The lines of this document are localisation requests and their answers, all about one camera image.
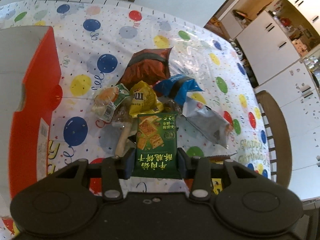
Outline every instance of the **yellow balloon print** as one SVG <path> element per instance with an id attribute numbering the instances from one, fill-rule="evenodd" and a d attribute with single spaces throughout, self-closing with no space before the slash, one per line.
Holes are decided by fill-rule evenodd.
<path id="1" fill-rule="evenodd" d="M 258 169 L 259 174 L 261 175 L 263 172 L 263 165 L 261 163 L 259 163 L 257 166 L 257 169 Z"/>
<path id="2" fill-rule="evenodd" d="M 203 96 L 200 93 L 193 93 L 190 97 L 196 101 L 201 102 L 204 105 L 207 104 L 207 102 L 205 101 L 205 99 L 203 98 Z"/>
<path id="3" fill-rule="evenodd" d="M 240 100 L 241 106 L 243 108 L 247 108 L 247 99 L 245 99 L 245 96 L 243 94 L 239 95 L 239 100 Z"/>
<path id="4" fill-rule="evenodd" d="M 213 63 L 215 63 L 216 65 L 220 65 L 220 60 L 218 59 L 218 57 L 216 55 L 214 55 L 213 53 L 209 54 L 211 60 L 213 61 Z"/>
<path id="5" fill-rule="evenodd" d="M 260 118 L 261 118 L 260 109 L 257 108 L 257 107 L 255 107 L 255 108 L 254 108 L 254 113 L 256 114 L 256 118 L 257 118 L 258 120 L 260 120 Z"/>
<path id="6" fill-rule="evenodd" d="M 168 40 L 168 38 L 162 35 L 157 35 L 156 37 L 154 37 L 153 42 L 159 49 L 166 49 L 170 46 L 170 41 Z"/>
<path id="7" fill-rule="evenodd" d="M 83 96 L 91 87 L 91 78 L 86 75 L 78 75 L 71 82 L 70 91 L 75 97 Z"/>
<path id="8" fill-rule="evenodd" d="M 41 20 L 35 23 L 36 26 L 45 26 L 45 21 Z"/>

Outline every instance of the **clear plastic wrapper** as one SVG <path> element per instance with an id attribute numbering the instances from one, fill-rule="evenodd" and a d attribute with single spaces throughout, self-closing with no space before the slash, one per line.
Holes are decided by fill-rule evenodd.
<path id="1" fill-rule="evenodd" d="M 232 126 L 217 112 L 187 97 L 182 114 L 210 142 L 220 144 L 225 148 L 228 147 L 227 142 Z"/>

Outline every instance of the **balloon print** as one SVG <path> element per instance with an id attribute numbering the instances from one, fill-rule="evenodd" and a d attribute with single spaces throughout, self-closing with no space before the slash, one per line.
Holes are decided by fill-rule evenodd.
<path id="1" fill-rule="evenodd" d="M 70 10 L 70 5 L 68 4 L 62 4 L 57 8 L 57 13 L 66 13 L 67 11 Z"/>
<path id="2" fill-rule="evenodd" d="M 186 153 L 189 157 L 193 157 L 193 156 L 204 157 L 203 151 L 198 146 L 190 147 Z"/>
<path id="3" fill-rule="evenodd" d="M 170 41 L 162 35 L 157 35 L 156 37 L 154 37 L 153 42 L 158 47 L 158 49 L 166 49 L 170 46 Z"/>
<path id="4" fill-rule="evenodd" d="M 190 40 L 190 36 L 188 33 L 186 33 L 185 31 L 179 31 L 178 32 L 180 38 L 182 38 L 185 41 L 189 41 Z"/>
<path id="5" fill-rule="evenodd" d="M 100 7 L 99 6 L 91 6 L 89 7 L 85 12 L 87 15 L 96 15 L 96 14 L 99 14 L 101 11 Z"/>
<path id="6" fill-rule="evenodd" d="M 263 170 L 262 176 L 268 178 L 268 172 L 267 172 L 267 170 L 265 170 L 265 169 Z"/>
<path id="7" fill-rule="evenodd" d="M 14 19 L 14 21 L 15 21 L 15 22 L 18 22 L 18 21 L 22 20 L 26 15 L 27 15 L 27 12 L 22 12 L 21 14 L 19 14 L 19 15 Z"/>
<path id="8" fill-rule="evenodd" d="M 221 44 L 218 41 L 213 41 L 213 45 L 218 49 L 222 50 Z"/>
<path id="9" fill-rule="evenodd" d="M 263 143 L 266 143 L 267 142 L 267 137 L 266 137 L 266 133 L 264 130 L 261 130 L 261 140 Z"/>
<path id="10" fill-rule="evenodd" d="M 119 30 L 119 35 L 125 39 L 133 39 L 138 35 L 138 31 L 136 28 L 131 26 L 123 26 Z"/>
<path id="11" fill-rule="evenodd" d="M 249 168 L 250 170 L 253 170 L 253 171 L 254 171 L 254 167 L 253 167 L 252 163 L 249 163 L 249 164 L 248 164 L 248 168 Z"/>
<path id="12" fill-rule="evenodd" d="M 83 23 L 83 28 L 89 32 L 94 32 L 100 29 L 101 23 L 94 19 L 87 19 Z"/>
<path id="13" fill-rule="evenodd" d="M 218 57 L 216 55 L 214 55 L 213 53 L 209 54 L 211 60 L 213 63 L 215 63 L 216 65 L 220 65 L 220 60 L 218 59 Z"/>
<path id="14" fill-rule="evenodd" d="M 240 126 L 240 123 L 237 119 L 233 120 L 233 128 L 235 129 L 235 132 L 237 135 L 239 135 L 241 133 L 241 126 Z"/>
<path id="15" fill-rule="evenodd" d="M 251 127 L 252 127 L 253 129 L 255 129 L 256 126 L 257 126 L 257 122 L 256 122 L 256 119 L 255 119 L 253 113 L 252 113 L 252 112 L 249 112 L 248 117 L 249 117 L 249 123 L 250 123 Z"/>
<path id="16" fill-rule="evenodd" d="M 243 108 L 247 108 L 247 99 L 243 94 L 239 95 L 240 104 Z"/>
<path id="17" fill-rule="evenodd" d="M 111 73 L 118 65 L 118 60 L 111 54 L 103 54 L 97 62 L 97 67 L 102 73 Z"/>
<path id="18" fill-rule="evenodd" d="M 166 31 L 166 32 L 171 31 L 171 25 L 168 23 L 168 21 L 166 21 L 166 22 L 158 22 L 158 23 L 159 23 L 160 30 Z"/>
<path id="19" fill-rule="evenodd" d="M 5 20 L 9 20 L 9 19 L 11 19 L 15 14 L 16 14 L 16 10 L 12 10 L 12 11 L 8 12 L 8 13 L 5 15 L 4 19 L 5 19 Z"/>
<path id="20" fill-rule="evenodd" d="M 245 70 L 243 68 L 243 66 L 240 63 L 237 63 L 238 69 L 240 70 L 240 72 L 245 75 Z"/>
<path id="21" fill-rule="evenodd" d="M 228 86 L 227 86 L 226 82 L 221 77 L 216 78 L 216 83 L 218 85 L 218 88 L 221 90 L 221 92 L 223 92 L 225 94 L 228 93 Z"/>
<path id="22" fill-rule="evenodd" d="M 131 11 L 129 13 L 129 18 L 134 20 L 134 21 L 141 21 L 142 20 L 142 15 L 141 15 L 140 12 L 134 10 L 134 11 Z"/>
<path id="23" fill-rule="evenodd" d="M 226 119 L 233 126 L 232 117 L 227 111 L 224 111 L 223 118 Z"/>
<path id="24" fill-rule="evenodd" d="M 86 75 L 78 75 L 71 82 L 70 91 L 75 97 L 83 96 L 91 87 L 91 78 Z"/>
<path id="25" fill-rule="evenodd" d="M 70 118 L 63 129 L 63 138 L 69 146 L 82 144 L 88 134 L 87 122 L 79 116 Z"/>
<path id="26" fill-rule="evenodd" d="M 42 11 L 38 11 L 34 16 L 33 18 L 36 20 L 36 21 L 40 21 L 42 20 L 46 15 L 47 15 L 47 10 L 42 10 Z"/>

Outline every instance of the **plastic tablecloth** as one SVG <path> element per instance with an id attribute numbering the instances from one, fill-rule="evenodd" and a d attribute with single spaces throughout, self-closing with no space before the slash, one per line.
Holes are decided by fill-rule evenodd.
<path id="1" fill-rule="evenodd" d="M 188 96 L 233 125 L 225 149 L 213 145 L 182 118 L 177 123 L 178 147 L 189 155 L 230 155 L 271 178 L 259 105 L 237 53 L 223 38 L 174 16 L 119 0 L 26 0 L 0 8 L 1 29 L 22 25 L 53 27 L 62 71 L 63 98 L 52 115 L 48 173 L 79 158 L 97 163 L 114 155 L 121 131 L 90 111 L 94 92 L 115 85 L 133 53 L 173 47 L 171 75 L 195 78 L 204 92 Z M 101 59 L 104 65 L 99 68 Z M 68 134 L 71 130 L 77 131 L 76 137 Z M 132 177 L 120 183 L 124 194 L 188 193 L 183 180 Z M 97 187 L 91 190 L 99 194 Z M 14 226 L 2 223 L 0 220 L 0 236 L 6 239 L 14 233 Z"/>

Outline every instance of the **cracker package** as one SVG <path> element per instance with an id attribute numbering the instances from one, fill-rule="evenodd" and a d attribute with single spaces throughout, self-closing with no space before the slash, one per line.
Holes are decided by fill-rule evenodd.
<path id="1" fill-rule="evenodd" d="M 177 170 L 177 113 L 139 114 L 133 176 L 181 179 Z"/>

